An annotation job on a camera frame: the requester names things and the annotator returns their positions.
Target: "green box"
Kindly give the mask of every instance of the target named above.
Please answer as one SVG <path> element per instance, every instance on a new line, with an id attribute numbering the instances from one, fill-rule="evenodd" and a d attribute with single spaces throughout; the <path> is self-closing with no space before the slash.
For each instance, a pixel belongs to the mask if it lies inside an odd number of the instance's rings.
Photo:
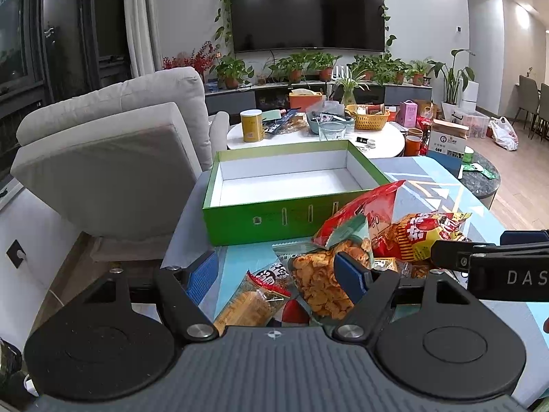
<path id="1" fill-rule="evenodd" d="M 347 140 L 220 151 L 202 212 L 214 246 L 308 237 L 387 183 Z"/>

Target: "white plastic bag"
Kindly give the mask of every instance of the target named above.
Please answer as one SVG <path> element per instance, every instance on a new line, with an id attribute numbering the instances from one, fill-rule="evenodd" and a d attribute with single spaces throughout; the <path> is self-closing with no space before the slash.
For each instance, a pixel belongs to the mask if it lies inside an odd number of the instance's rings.
<path id="1" fill-rule="evenodd" d="M 498 146 L 509 151 L 518 149 L 517 133 L 506 118 L 492 118 L 488 126 L 492 129 L 493 140 Z"/>

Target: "pink carton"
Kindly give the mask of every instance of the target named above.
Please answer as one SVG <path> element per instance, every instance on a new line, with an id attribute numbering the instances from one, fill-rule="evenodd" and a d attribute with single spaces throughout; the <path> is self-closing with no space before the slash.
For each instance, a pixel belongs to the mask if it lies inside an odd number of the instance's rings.
<path id="1" fill-rule="evenodd" d="M 403 127 L 412 128 L 416 126 L 417 104 L 411 100 L 400 103 L 400 111 L 396 115 L 396 122 Z"/>

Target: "white plant pot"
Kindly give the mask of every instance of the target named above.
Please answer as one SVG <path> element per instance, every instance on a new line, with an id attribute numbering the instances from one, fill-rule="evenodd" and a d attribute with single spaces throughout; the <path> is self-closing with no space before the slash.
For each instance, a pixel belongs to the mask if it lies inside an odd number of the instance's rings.
<path id="1" fill-rule="evenodd" d="M 444 114 L 444 120 L 446 122 L 452 122 L 454 119 L 452 115 L 456 112 L 456 108 L 458 108 L 457 105 L 447 104 L 446 102 L 443 102 L 443 114 Z"/>

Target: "sofa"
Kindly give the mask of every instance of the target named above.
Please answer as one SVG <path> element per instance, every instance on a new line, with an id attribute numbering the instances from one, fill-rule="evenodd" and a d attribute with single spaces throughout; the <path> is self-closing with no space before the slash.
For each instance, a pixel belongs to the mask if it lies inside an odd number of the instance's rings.
<path id="1" fill-rule="evenodd" d="M 226 112 L 208 117 L 193 68 L 158 71 L 27 115 L 11 172 L 90 235 L 160 237 L 228 130 Z"/>

